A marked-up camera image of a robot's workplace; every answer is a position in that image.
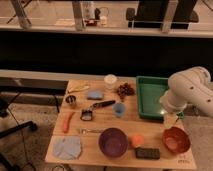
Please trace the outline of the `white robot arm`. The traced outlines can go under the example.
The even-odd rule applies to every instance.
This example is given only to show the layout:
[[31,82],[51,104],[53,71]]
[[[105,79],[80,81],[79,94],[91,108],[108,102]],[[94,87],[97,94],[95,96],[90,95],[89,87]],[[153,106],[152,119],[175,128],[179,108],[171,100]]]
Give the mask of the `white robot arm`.
[[168,79],[168,89],[160,97],[159,103],[164,109],[164,126],[173,127],[178,114],[188,104],[192,104],[213,117],[213,89],[210,88],[211,75],[204,67],[192,67],[172,74]]

